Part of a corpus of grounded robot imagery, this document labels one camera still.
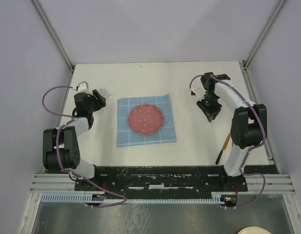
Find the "clear plastic cup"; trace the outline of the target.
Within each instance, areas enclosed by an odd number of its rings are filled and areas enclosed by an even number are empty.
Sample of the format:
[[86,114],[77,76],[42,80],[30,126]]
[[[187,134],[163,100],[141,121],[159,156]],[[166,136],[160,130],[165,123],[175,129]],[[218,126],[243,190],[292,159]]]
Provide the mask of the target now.
[[98,92],[99,92],[99,94],[100,94],[102,97],[104,97],[104,98],[108,98],[108,97],[111,96],[110,93],[108,93],[105,89],[102,89],[102,88],[100,88],[100,89],[98,90]]

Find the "green handled gold knife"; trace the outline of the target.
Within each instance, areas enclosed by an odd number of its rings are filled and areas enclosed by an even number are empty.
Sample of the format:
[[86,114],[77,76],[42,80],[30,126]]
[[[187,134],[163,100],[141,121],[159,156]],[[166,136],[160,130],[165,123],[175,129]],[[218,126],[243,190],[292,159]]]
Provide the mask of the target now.
[[230,133],[227,135],[226,140],[225,140],[225,142],[224,142],[224,144],[223,144],[223,146],[222,146],[222,148],[221,148],[221,150],[220,150],[220,152],[219,152],[219,154],[218,154],[218,156],[217,156],[217,158],[216,158],[216,161],[215,161],[215,164],[216,164],[216,165],[219,164],[220,159],[221,159],[222,154],[223,154],[223,151],[224,151],[224,150],[227,148],[227,146],[228,146],[229,140],[230,140]]

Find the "blue checked cloth placemat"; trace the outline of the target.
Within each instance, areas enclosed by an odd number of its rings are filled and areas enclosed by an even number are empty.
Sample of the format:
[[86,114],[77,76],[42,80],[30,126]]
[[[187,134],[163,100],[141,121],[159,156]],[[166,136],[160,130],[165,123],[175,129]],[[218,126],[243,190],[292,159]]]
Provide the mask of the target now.
[[[163,113],[163,126],[149,136],[137,134],[129,127],[129,113],[137,106],[151,104]],[[139,146],[176,142],[174,119],[170,95],[153,97],[131,97],[117,100],[117,147]]]

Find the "pink dotted plate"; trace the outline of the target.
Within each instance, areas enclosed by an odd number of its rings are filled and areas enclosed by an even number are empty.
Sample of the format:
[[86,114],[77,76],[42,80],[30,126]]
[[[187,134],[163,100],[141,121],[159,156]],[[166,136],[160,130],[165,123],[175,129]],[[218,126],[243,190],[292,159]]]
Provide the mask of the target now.
[[164,121],[162,111],[152,104],[137,105],[128,116],[130,129],[143,136],[157,133],[163,127]]

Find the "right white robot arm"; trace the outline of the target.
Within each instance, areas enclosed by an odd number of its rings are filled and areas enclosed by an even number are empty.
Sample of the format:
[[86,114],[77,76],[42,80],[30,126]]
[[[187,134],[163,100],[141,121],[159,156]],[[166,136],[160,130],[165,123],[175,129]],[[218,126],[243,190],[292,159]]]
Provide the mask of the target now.
[[226,74],[215,75],[213,72],[198,76],[206,91],[196,96],[196,105],[202,110],[209,122],[216,119],[222,109],[221,99],[233,112],[230,127],[230,138],[233,142],[230,155],[223,165],[225,174],[218,178],[222,190],[229,191],[236,185],[236,176],[244,172],[245,163],[251,151],[262,147],[267,137],[267,108],[247,100],[233,85]]

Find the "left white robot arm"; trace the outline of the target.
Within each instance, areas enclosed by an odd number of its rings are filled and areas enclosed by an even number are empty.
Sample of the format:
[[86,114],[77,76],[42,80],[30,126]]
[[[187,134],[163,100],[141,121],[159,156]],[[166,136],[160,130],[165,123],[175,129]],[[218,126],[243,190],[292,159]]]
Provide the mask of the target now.
[[97,90],[79,90],[74,101],[72,115],[67,116],[70,120],[43,132],[43,166],[47,170],[63,171],[86,179],[85,183],[91,190],[98,190],[102,186],[102,177],[95,174],[95,165],[81,158],[77,138],[92,128],[93,113],[106,106],[106,98]]

